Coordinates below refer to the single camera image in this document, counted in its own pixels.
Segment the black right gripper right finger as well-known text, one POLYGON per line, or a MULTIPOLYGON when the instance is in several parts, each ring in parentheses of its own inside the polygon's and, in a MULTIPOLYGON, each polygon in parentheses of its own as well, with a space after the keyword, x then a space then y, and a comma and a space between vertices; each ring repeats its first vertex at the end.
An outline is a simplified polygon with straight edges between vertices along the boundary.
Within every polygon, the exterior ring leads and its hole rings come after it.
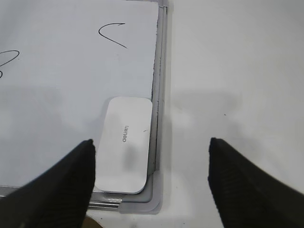
POLYGON ((211 138, 209 187, 226 228, 302 228, 304 196, 211 138))

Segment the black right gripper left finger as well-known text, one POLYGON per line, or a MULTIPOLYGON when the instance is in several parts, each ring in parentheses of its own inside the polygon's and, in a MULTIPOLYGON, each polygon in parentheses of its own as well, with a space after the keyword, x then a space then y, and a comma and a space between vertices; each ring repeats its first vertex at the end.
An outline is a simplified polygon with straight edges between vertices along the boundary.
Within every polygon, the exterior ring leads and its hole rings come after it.
POLYGON ((2 228, 80 228, 95 183, 95 146, 82 141, 62 160, 0 200, 2 228))

